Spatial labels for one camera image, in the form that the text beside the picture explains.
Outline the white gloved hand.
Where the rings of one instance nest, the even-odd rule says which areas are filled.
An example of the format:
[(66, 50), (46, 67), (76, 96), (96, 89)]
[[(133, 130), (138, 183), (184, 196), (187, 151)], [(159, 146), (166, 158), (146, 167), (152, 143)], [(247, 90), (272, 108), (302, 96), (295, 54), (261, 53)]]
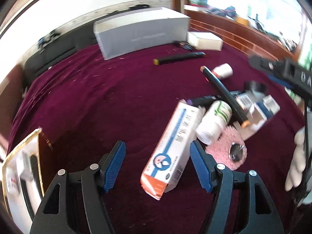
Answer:
[(301, 128), (294, 137), (295, 150), (290, 163), (287, 178), (285, 180), (285, 190), (288, 192), (296, 188), (302, 181), (302, 174), (306, 167), (306, 157), (304, 151), (305, 128)]

